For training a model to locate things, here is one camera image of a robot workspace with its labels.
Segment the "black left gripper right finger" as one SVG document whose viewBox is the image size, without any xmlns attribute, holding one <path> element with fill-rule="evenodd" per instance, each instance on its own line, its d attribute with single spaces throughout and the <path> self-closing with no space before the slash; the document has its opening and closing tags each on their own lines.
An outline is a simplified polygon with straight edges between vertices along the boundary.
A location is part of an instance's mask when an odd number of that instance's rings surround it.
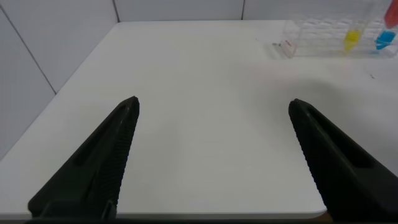
<svg viewBox="0 0 398 224">
<path fill-rule="evenodd" d="M 294 99 L 289 117 L 334 221 L 397 221 L 396 175 L 311 104 Z"/>
</svg>

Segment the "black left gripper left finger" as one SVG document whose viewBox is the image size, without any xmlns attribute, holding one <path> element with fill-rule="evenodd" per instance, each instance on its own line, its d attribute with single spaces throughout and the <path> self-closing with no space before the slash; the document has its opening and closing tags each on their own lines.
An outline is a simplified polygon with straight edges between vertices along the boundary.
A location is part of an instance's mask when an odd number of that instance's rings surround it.
<svg viewBox="0 0 398 224">
<path fill-rule="evenodd" d="M 90 134 L 30 199 L 34 218 L 114 218 L 140 104 L 132 96 Z"/>
</svg>

